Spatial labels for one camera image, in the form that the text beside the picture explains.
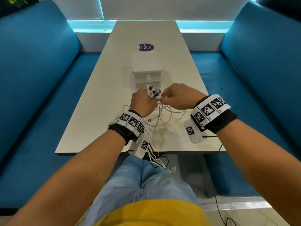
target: white table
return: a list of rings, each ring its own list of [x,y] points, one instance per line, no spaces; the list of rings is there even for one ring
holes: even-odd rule
[[[92,75],[73,112],[69,124],[55,151],[59,155],[75,155],[107,130],[107,125],[129,105],[136,91],[131,77],[131,53],[139,44],[149,43],[159,53],[164,70],[161,89],[172,83],[185,83],[207,94],[175,21],[118,21],[100,55]],[[183,122],[190,118],[186,112],[172,115],[165,126],[149,131],[162,152],[216,152],[221,146],[218,138],[207,138],[192,144]],[[123,148],[128,151],[130,144]]]

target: blue backrest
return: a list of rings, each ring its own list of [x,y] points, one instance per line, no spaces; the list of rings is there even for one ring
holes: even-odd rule
[[[220,49],[301,147],[301,23],[249,2]]]
[[[0,162],[80,50],[51,0],[0,19]]]

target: blue bench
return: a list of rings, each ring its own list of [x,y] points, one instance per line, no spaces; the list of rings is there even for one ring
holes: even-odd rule
[[[0,208],[20,208],[71,156],[55,149],[100,52],[51,0],[0,19]]]
[[[239,119],[301,160],[301,23],[247,3],[220,52],[191,52],[209,94]],[[227,153],[206,154],[216,193],[259,196]]]

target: green plant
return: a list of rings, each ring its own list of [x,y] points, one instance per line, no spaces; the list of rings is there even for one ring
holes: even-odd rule
[[[12,5],[16,5],[17,7],[22,7],[23,5],[28,4],[28,0],[6,0]]]

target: blue jeans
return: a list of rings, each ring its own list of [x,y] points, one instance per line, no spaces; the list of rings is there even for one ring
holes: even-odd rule
[[[105,214],[130,203],[155,199],[200,205],[187,183],[159,167],[154,168],[147,160],[129,156],[95,198],[84,225],[92,226]]]

